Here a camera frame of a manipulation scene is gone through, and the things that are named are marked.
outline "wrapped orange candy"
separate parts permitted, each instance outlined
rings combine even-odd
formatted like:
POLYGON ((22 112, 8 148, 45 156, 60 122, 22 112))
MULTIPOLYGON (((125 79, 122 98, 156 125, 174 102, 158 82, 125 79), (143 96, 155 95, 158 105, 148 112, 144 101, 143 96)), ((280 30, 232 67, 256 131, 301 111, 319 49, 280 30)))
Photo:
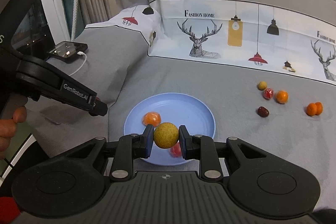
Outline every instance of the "wrapped orange candy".
POLYGON ((157 112, 148 112, 142 118, 142 123, 147 126, 148 124, 157 127, 161 123, 161 116, 157 112))

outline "ribbed black surface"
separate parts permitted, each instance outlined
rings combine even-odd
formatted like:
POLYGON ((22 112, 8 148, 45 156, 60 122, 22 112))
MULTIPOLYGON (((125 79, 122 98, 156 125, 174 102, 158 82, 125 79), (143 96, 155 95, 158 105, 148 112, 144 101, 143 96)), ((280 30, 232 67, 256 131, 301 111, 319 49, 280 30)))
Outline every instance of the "ribbed black surface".
POLYGON ((41 219, 23 213, 14 224, 314 224, 309 216, 267 220, 236 206, 218 183, 200 180, 195 172, 138 172, 128 182, 111 185, 93 208, 63 219, 41 219))

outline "antlers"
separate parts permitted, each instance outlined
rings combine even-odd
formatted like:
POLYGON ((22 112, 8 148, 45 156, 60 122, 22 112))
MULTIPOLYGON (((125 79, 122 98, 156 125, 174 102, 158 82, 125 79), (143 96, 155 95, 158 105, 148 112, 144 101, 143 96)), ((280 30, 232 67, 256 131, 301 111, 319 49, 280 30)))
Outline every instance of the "antlers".
MULTIPOLYGON (((187 20, 188 20, 188 18, 182 23, 182 27, 180 26, 180 24, 178 22, 177 22, 177 25, 182 32, 184 32, 185 34, 189 35, 192 38, 196 38, 195 34, 191 31, 191 26, 190 26, 189 31, 185 28, 184 25, 185 25, 187 20)), ((212 23, 213 23, 213 25, 215 25, 214 29, 210 32, 209 27, 207 27, 207 32, 200 38, 200 40, 204 40, 206 37, 209 37, 211 35, 214 35, 214 34, 218 33, 219 30, 221 29, 221 27, 223 26, 223 24, 221 24, 221 26, 217 30, 217 25, 213 21, 212 21, 212 23)))
POLYGON ((209 37, 211 35, 214 35, 214 34, 218 33, 219 30, 221 29, 221 27, 223 26, 223 23, 222 23, 222 25, 217 30, 217 25, 213 21, 212 21, 212 23, 213 23, 213 25, 215 25, 214 29, 211 32, 209 32, 209 27, 207 27, 208 30, 207 30, 207 32, 204 35, 202 35, 202 37, 200 38, 201 40, 204 40, 204 38, 209 37))
MULTIPOLYGON (((317 56, 321 59, 321 61, 323 62, 323 56, 321 54, 321 47, 319 48, 319 50, 317 51, 316 49, 316 43, 319 41, 319 39, 314 43, 313 45, 313 42, 310 40, 310 44, 311 44, 311 47, 313 48, 314 52, 317 54, 317 56)), ((334 54, 331 55, 331 51, 330 51, 330 55, 329 57, 327 58, 327 60, 325 61, 325 63, 328 63, 330 62, 331 60, 334 60, 336 59, 336 49, 335 49, 335 46, 334 47, 334 54)))
POLYGON ((190 26, 189 31, 187 31, 187 29, 186 29, 185 26, 184 26, 185 23, 187 22, 187 20, 188 20, 188 19, 186 19, 186 20, 182 23, 182 28, 181 28, 179 22, 177 22, 178 27, 179 27, 179 28, 181 29, 181 31, 184 32, 185 34, 191 36, 192 38, 195 38, 195 34, 191 31, 191 26, 190 26))

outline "plate rim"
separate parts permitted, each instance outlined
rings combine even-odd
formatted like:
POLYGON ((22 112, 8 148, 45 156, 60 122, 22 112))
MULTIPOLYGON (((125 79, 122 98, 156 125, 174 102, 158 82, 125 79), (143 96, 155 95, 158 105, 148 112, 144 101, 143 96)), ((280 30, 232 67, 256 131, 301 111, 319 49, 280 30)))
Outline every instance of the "plate rim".
MULTIPOLYGON (((125 134, 125 126, 126 126, 126 122, 127 122, 127 120, 128 120, 128 117, 129 117, 130 114, 132 113, 132 111, 133 111, 139 104, 141 104, 143 101, 148 100, 148 99, 150 99, 150 98, 152 98, 152 97, 161 96, 161 95, 166 95, 166 94, 178 94, 178 95, 183 95, 183 96, 191 97, 191 98, 193 98, 193 99, 199 101, 202 105, 204 105, 204 106, 207 108, 207 110, 210 112, 211 117, 212 117, 212 120, 213 120, 213 124, 214 124, 214 130, 213 130, 213 134, 212 134, 211 138, 213 139, 213 138, 215 137, 215 134, 216 134, 216 120, 215 120, 215 117, 214 117, 212 111, 210 110, 210 108, 209 108, 204 102, 202 102, 200 99, 198 99, 198 98, 196 98, 196 97, 194 97, 194 96, 192 96, 192 95, 185 94, 185 93, 179 93, 179 92, 165 92, 165 93, 159 93, 159 94, 156 94, 156 95, 152 95, 152 96, 150 96, 150 97, 147 97, 147 98, 143 99, 142 101, 140 101, 139 103, 137 103, 137 104, 131 109, 131 111, 128 113, 128 115, 127 115, 127 117, 126 117, 126 119, 125 119, 123 136, 128 135, 128 134, 125 134)), ((181 163, 178 163, 178 164, 164 165, 164 166, 182 165, 182 164, 187 163, 187 162, 189 162, 189 161, 191 161, 191 160, 185 160, 184 162, 181 162, 181 163)))

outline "black robotic gripper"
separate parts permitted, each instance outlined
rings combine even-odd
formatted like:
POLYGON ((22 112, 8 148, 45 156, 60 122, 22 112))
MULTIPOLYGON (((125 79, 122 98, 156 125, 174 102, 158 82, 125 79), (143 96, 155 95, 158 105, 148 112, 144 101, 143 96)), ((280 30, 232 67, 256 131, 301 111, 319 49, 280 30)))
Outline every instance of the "black robotic gripper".
POLYGON ((310 215, 316 178, 235 137, 214 142, 180 126, 182 156, 199 160, 199 173, 134 173, 133 160, 151 154, 153 132, 148 125, 116 142, 97 137, 25 170, 12 185, 25 212, 14 223, 318 223, 310 215))

